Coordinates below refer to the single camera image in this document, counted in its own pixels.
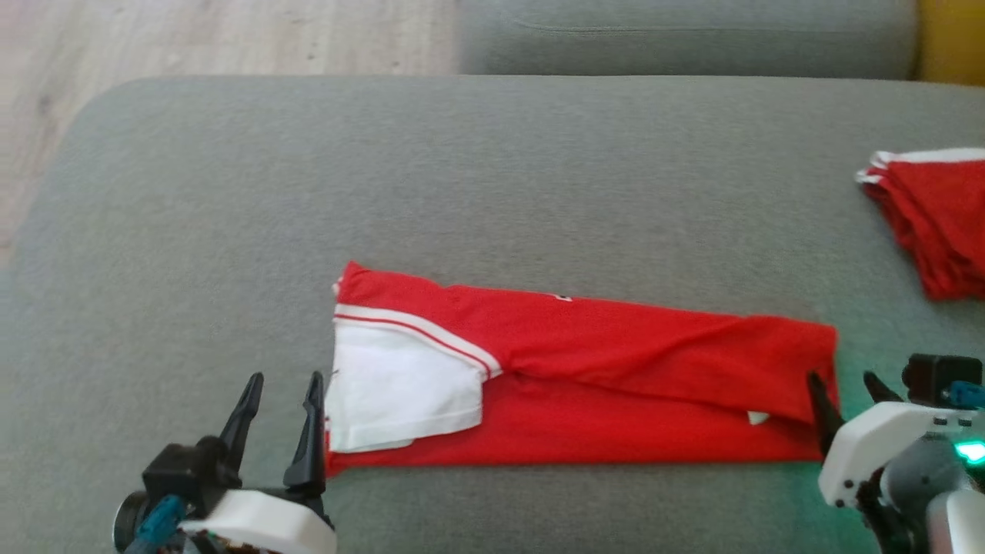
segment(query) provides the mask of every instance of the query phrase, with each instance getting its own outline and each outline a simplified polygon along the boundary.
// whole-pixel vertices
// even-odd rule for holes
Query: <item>red stripe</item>
[[[393,319],[379,319],[379,318],[376,318],[376,317],[359,317],[359,316],[356,316],[356,315],[345,315],[343,313],[336,313],[335,316],[336,317],[340,317],[342,319],[354,319],[356,321],[368,321],[370,323],[390,323],[390,324],[394,324],[394,325],[400,325],[401,327],[407,327],[408,329],[411,329],[412,331],[416,331],[416,332],[424,335],[428,339],[430,339],[430,340],[432,340],[432,341],[440,344],[441,346],[447,348],[448,350],[452,350],[454,352],[458,352],[462,356],[466,356],[469,359],[475,360],[476,362],[479,363],[479,365],[481,365],[486,370],[486,379],[489,380],[489,379],[492,379],[493,378],[493,370],[490,369],[489,365],[487,365],[486,362],[483,362],[479,358],[473,356],[472,354],[469,354],[468,352],[465,352],[464,350],[461,350],[459,348],[455,348],[454,346],[452,346],[452,345],[444,342],[443,340],[441,340],[441,339],[437,338],[436,336],[428,333],[427,331],[424,331],[423,329],[414,327],[410,323],[405,323],[403,321],[395,321]]]

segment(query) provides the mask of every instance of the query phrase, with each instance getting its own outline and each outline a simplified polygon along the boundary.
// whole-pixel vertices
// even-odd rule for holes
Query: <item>folded clothing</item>
[[[932,300],[985,299],[985,149],[877,152],[856,180]]]
[[[337,284],[328,472],[356,465],[762,461],[820,455],[834,328],[440,285]]]

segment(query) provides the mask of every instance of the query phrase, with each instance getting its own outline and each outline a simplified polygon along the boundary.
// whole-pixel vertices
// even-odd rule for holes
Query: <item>yellow object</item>
[[[985,0],[921,0],[920,79],[985,87]]]

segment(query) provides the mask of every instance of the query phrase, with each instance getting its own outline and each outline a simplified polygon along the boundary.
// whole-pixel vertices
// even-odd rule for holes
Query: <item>sofa cushion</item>
[[[692,77],[141,81],[69,130],[0,273],[4,541],[105,552],[168,442],[266,373],[243,461],[280,482],[329,370],[346,262],[441,283],[766,312],[866,370],[985,357],[985,304],[928,303],[853,181],[872,151],[985,142],[985,91]],[[343,554],[873,552],[816,464],[366,469]]]
[[[464,0],[464,73],[905,79],[914,0]]]

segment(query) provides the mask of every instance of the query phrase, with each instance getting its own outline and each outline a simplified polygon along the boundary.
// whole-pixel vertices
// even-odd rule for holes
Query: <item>wooden floor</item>
[[[458,0],[0,0],[0,263],[58,141],[158,75],[447,74]]]

